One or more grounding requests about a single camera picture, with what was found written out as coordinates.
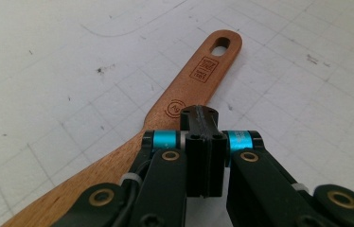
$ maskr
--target handle hole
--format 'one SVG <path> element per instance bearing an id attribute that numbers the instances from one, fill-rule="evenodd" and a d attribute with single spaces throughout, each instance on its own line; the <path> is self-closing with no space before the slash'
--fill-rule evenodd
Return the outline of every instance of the handle hole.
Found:
<path id="1" fill-rule="evenodd" d="M 213 56 L 222 56 L 230 45 L 230 40 L 225 37 L 220 37 L 215 41 L 211 48 L 211 53 Z"/>

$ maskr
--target brass screw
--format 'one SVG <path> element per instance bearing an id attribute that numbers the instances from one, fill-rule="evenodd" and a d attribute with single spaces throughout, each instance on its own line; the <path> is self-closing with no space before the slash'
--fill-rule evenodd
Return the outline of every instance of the brass screw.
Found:
<path id="1" fill-rule="evenodd" d="M 332 190 L 327 192 L 327 197 L 338 206 L 354 209 L 354 198 L 344 192 Z"/>
<path id="2" fill-rule="evenodd" d="M 93 206 L 103 206 L 111 202 L 115 192 L 108 188 L 102 188 L 91 194 L 89 203 Z"/>
<path id="3" fill-rule="evenodd" d="M 253 152 L 243 152 L 241 155 L 240 155 L 241 159 L 247 161 L 247 162 L 250 162 L 250 163 L 254 163 L 256 162 L 257 160 L 259 160 L 259 157 L 257 157 L 256 154 L 254 154 Z"/>
<path id="4" fill-rule="evenodd" d="M 166 161 L 175 161 L 180 158 L 180 154 L 176 151 L 169 150 L 162 154 L 162 158 Z"/>

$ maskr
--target wooden spoon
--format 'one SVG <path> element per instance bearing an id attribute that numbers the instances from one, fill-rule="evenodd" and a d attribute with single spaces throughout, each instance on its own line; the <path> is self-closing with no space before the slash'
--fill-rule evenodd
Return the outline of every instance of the wooden spoon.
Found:
<path id="1" fill-rule="evenodd" d="M 218 46 L 226 47 L 221 56 L 212 54 Z M 86 188 L 98 183 L 118 183 L 140 150 L 143 133 L 156 129 L 179 130 L 180 110 L 209 101 L 241 46 L 241 37 L 233 31 L 212 33 L 150 109 L 143 129 L 136 136 L 47 192 L 4 226 L 48 226 L 63 216 Z"/>

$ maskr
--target wooden handle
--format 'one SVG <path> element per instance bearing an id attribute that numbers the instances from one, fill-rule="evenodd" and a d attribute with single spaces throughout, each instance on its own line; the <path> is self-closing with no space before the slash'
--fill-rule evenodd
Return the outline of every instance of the wooden handle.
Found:
<path id="1" fill-rule="evenodd" d="M 241 44 L 241 37 L 232 31 L 212 33 L 150 109 L 141 132 L 37 199 L 4 226 L 48 226 L 63 216 L 86 188 L 104 182 L 118 183 L 140 150 L 145 130 L 179 130 L 179 109 L 207 103 L 239 53 Z M 219 45 L 228 46 L 226 52 L 219 57 L 213 56 L 212 50 Z"/>
<path id="2" fill-rule="evenodd" d="M 226 47 L 223 55 L 212 55 L 217 46 Z M 240 35 L 233 31 L 219 30 L 209 35 L 150 109 L 144 129 L 178 130 L 180 110 L 209 101 L 241 46 Z"/>

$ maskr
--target wooden spatula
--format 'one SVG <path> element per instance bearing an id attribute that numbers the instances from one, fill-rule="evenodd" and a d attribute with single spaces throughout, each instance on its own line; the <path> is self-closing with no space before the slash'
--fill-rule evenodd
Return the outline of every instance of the wooden spatula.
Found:
<path id="1" fill-rule="evenodd" d="M 218 46 L 226 47 L 221 56 L 212 54 Z M 241 46 L 241 37 L 233 31 L 212 33 L 150 109 L 143 129 L 136 136 L 37 199 L 4 226 L 48 226 L 64 215 L 86 188 L 98 183 L 118 183 L 140 150 L 143 133 L 179 130 L 180 110 L 209 101 Z"/>

